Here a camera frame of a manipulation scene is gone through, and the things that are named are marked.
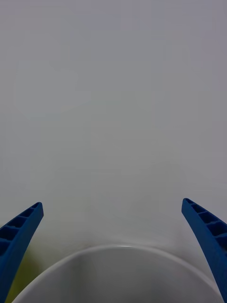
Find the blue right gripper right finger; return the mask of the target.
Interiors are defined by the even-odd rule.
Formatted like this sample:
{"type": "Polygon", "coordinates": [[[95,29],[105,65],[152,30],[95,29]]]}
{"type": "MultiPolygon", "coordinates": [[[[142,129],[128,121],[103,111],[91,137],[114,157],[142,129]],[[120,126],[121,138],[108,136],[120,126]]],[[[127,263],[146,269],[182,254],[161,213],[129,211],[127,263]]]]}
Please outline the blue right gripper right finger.
{"type": "Polygon", "coordinates": [[[227,301],[227,224],[184,198],[182,214],[192,229],[214,276],[224,302],[227,301]]]}

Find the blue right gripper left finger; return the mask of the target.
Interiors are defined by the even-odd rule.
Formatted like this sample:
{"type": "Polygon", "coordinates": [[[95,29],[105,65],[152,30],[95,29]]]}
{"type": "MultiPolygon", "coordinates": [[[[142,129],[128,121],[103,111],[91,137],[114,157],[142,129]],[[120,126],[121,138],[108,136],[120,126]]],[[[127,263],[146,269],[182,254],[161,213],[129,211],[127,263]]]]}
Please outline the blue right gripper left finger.
{"type": "Polygon", "coordinates": [[[0,228],[0,302],[5,302],[24,253],[44,216],[37,202],[0,228]]]}

